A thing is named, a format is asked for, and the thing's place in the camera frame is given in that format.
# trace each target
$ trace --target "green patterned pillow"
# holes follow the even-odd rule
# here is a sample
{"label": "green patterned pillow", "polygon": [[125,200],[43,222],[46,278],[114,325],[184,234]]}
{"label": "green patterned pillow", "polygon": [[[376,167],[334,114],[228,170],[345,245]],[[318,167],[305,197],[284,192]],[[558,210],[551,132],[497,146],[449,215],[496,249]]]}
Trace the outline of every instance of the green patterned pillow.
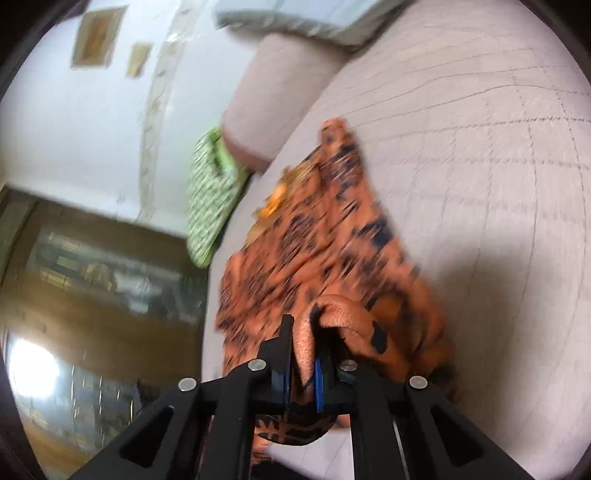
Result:
{"label": "green patterned pillow", "polygon": [[219,128],[197,142],[189,184],[187,249],[198,267],[211,262],[215,240],[247,178],[246,169],[234,162],[224,146]]}

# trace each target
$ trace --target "white wall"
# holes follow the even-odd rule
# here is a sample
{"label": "white wall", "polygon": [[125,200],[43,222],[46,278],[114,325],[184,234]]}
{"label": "white wall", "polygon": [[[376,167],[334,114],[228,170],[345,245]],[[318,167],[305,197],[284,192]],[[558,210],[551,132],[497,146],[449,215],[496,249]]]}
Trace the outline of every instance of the white wall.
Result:
{"label": "white wall", "polygon": [[[195,140],[219,121],[259,43],[215,30],[212,3],[203,5],[173,79],[156,160],[148,226],[179,235]],[[180,0],[93,0],[89,10],[120,5],[129,6],[107,69],[70,67],[80,17],[55,26],[35,47],[0,104],[0,163],[13,186],[133,222],[147,97]],[[129,79],[137,41],[154,46],[143,76]]]}
{"label": "white wall", "polygon": [[178,66],[161,135],[151,224],[186,231],[187,177],[196,141],[218,125],[261,36],[217,30],[209,1]]}

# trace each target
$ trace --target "white pillow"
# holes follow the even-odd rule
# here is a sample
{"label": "white pillow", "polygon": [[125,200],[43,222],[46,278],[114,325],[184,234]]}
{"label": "white pillow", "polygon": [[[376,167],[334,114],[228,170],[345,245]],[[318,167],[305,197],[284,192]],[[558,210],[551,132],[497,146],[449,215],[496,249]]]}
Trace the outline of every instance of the white pillow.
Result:
{"label": "white pillow", "polygon": [[295,31],[334,43],[360,47],[405,0],[219,0],[221,27]]}

